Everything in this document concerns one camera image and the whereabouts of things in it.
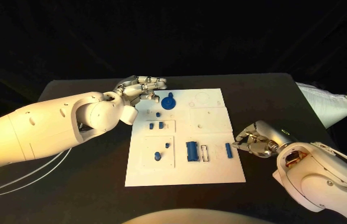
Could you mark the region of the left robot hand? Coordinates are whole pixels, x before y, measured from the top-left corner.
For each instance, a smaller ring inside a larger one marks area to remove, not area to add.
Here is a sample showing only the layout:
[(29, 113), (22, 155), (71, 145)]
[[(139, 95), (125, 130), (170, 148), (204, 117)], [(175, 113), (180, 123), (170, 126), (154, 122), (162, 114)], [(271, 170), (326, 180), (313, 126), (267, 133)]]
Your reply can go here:
[(161, 97), (155, 94), (155, 90), (167, 89), (167, 81), (165, 78), (134, 75), (118, 83), (113, 91), (131, 106), (135, 106), (141, 100), (152, 100), (158, 103)]

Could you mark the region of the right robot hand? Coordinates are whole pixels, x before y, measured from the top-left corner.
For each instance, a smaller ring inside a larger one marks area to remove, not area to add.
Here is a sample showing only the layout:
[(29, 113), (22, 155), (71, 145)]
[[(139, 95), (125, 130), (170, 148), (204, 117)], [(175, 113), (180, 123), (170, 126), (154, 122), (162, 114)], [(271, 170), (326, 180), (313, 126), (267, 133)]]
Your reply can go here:
[(269, 158), (280, 155), (282, 149), (297, 141), (288, 131), (259, 120), (239, 133), (232, 147), (261, 158)]

